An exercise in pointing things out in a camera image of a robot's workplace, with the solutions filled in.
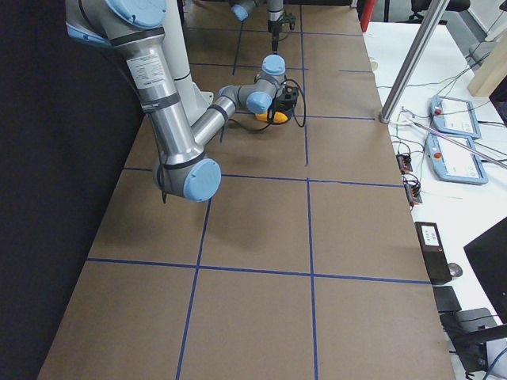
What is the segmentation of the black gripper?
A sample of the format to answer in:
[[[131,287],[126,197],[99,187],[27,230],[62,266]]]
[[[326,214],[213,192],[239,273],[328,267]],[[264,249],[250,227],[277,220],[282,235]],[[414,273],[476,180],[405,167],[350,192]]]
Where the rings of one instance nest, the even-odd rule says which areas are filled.
[[[276,32],[280,32],[283,25],[289,25],[289,30],[295,29],[295,16],[292,13],[283,13],[280,16],[272,16],[268,19],[268,31],[272,33],[271,36],[271,47],[272,53],[278,53],[278,35]]]
[[[293,117],[299,98],[299,89],[293,85],[284,85],[274,100],[275,113],[282,113],[286,117]]]

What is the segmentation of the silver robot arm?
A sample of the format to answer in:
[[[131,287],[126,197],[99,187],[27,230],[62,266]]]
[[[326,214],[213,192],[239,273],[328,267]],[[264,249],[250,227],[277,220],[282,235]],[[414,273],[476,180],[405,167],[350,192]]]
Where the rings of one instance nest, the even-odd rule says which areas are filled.
[[[195,1],[187,14],[189,28],[219,35],[236,33],[236,51],[281,55],[284,41],[296,29],[296,17],[285,1]]]
[[[253,83],[228,85],[217,96],[193,81],[175,1],[68,1],[70,38],[111,48],[128,66],[158,148],[154,182],[163,195],[194,202],[212,198],[221,168],[206,144],[239,109],[273,116],[287,90],[282,56],[266,56]]]

